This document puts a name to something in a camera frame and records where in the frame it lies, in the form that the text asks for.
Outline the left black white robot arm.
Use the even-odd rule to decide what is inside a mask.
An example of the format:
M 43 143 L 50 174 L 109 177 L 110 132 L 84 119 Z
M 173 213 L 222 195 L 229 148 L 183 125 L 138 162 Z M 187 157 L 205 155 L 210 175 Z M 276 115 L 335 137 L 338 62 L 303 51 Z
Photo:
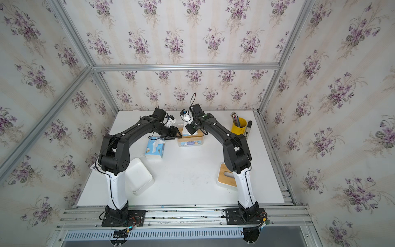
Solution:
M 129 219 L 125 171 L 131 161 L 130 147 L 148 133 L 156 133 L 164 140 L 181 138 L 180 131 L 173 125 L 174 121 L 174 116 L 156 108 L 151 115 L 140 117 L 126 130 L 114 135 L 107 134 L 103 138 L 96 166 L 100 166 L 101 173 L 107 179 L 109 199 L 105 208 L 106 217 Z

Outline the clear plastic tissue box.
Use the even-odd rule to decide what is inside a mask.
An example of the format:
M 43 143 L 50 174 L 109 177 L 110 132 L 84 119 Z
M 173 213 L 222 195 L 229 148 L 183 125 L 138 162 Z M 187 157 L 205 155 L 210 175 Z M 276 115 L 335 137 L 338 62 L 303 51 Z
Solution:
M 204 136 L 203 137 L 196 137 L 196 138 L 191 138 L 191 139 L 177 139 L 178 145 L 180 147 L 192 147 L 192 146 L 200 146 L 204 142 Z

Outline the blue tissue paper pack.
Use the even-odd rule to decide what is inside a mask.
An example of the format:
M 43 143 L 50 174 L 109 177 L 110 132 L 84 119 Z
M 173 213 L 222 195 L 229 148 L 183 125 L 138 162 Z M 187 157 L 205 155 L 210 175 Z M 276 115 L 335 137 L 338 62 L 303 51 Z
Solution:
M 186 128 L 188 125 L 188 122 L 184 122 L 183 123 L 183 127 L 182 127 L 182 136 L 191 136 L 190 132 L 188 131 L 188 129 Z

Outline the white plastic box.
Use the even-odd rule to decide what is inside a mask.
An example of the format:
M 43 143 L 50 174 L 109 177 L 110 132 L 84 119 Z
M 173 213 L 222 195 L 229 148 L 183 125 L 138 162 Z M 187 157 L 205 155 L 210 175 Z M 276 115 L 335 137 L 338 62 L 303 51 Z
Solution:
M 155 183 L 155 180 L 139 158 L 133 159 L 125 171 L 125 185 L 135 196 L 141 195 Z

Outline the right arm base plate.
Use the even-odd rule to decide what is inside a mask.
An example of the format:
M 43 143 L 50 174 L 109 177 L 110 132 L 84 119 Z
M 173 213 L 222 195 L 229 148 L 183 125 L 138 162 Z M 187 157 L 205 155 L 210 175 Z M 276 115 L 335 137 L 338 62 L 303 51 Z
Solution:
M 243 214 L 239 209 L 224 209 L 222 217 L 227 225 L 259 225 L 266 222 L 267 212 L 263 208 L 252 214 Z

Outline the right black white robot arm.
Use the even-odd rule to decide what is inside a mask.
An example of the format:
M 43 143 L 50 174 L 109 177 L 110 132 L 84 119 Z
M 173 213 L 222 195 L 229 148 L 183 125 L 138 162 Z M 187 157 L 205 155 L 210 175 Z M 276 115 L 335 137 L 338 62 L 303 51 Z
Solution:
M 193 119 L 186 126 L 189 133 L 201 130 L 222 144 L 224 163 L 233 173 L 237 185 L 239 215 L 245 222 L 250 221 L 259 214 L 259 203 L 252 190 L 252 156 L 245 136 L 226 129 L 212 114 L 205 113 L 199 104 L 190 106 L 189 112 Z

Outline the bamboo tissue box lid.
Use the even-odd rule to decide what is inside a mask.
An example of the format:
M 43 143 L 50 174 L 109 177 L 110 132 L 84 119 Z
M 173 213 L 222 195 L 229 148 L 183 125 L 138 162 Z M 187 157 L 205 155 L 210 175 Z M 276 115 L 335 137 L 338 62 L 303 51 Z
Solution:
M 191 139 L 191 138 L 196 138 L 196 137 L 203 137 L 204 134 L 202 133 L 202 131 L 198 131 L 197 133 L 195 133 L 194 135 L 191 136 L 183 136 L 182 139 Z

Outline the white bamboo-lid tissue box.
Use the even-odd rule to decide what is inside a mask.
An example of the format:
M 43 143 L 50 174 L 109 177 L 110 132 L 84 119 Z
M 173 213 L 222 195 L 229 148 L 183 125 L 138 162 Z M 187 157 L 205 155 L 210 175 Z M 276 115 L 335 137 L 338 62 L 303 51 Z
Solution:
M 228 170 L 224 163 L 221 163 L 219 167 L 217 185 L 223 188 L 237 190 L 237 184 L 233 173 Z

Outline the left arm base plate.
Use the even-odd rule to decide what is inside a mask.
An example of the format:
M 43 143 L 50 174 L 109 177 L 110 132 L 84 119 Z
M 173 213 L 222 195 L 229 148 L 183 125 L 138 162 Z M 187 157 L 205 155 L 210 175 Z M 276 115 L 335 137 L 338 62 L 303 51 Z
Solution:
M 107 213 L 100 217 L 102 227 L 143 226 L 146 216 L 145 210 L 129 210 L 121 213 Z

